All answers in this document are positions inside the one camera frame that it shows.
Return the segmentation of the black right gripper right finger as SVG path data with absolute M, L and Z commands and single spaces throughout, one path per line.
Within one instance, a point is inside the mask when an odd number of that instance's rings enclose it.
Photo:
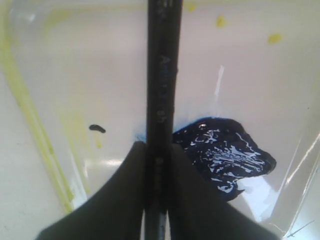
M 276 240 L 278 237 L 225 202 L 173 144 L 168 215 L 173 240 Z

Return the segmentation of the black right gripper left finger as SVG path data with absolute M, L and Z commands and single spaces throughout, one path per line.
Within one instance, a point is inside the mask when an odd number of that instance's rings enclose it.
M 136 141 L 113 174 L 81 207 L 43 229 L 38 240 L 138 240 L 145 197 L 146 144 Z

